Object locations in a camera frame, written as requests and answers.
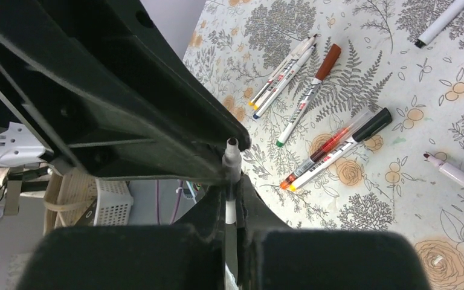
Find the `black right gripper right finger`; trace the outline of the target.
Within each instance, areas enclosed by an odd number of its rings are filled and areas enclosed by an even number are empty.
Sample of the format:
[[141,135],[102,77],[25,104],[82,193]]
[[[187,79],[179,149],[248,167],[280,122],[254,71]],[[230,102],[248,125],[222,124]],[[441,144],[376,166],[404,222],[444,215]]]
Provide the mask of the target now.
[[242,289],[429,289],[409,241],[383,231],[296,229],[243,175],[236,186]]

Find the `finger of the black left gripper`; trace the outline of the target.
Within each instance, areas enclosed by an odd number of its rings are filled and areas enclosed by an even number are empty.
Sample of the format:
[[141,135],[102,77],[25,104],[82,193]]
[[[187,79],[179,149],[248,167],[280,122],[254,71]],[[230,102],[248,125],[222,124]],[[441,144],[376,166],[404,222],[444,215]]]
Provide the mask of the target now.
[[225,180],[244,126],[140,1],[0,1],[0,101],[55,164],[110,180]]

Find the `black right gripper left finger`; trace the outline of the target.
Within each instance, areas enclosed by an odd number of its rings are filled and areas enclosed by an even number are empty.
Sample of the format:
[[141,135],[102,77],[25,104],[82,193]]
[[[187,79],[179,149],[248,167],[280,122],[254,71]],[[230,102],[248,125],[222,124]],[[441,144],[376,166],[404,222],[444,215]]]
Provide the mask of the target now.
[[223,187],[171,225],[65,227],[45,236],[18,289],[224,289]]

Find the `red pen cap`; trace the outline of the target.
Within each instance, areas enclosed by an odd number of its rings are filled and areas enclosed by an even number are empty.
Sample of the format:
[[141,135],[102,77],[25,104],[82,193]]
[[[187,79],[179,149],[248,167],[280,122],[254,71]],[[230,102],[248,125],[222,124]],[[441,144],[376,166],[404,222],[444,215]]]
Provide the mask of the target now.
[[222,165],[228,177],[225,188],[225,289],[240,289],[237,284],[236,185],[240,181],[241,162],[239,142],[229,138],[222,157]]

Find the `white pen blue cap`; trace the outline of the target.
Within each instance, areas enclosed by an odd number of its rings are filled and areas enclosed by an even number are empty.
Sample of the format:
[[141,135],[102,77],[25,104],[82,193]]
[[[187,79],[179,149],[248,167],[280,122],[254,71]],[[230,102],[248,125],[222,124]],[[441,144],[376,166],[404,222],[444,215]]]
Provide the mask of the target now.
[[440,16],[417,38],[414,45],[423,48],[430,44],[436,36],[464,9],[464,0],[455,0]]

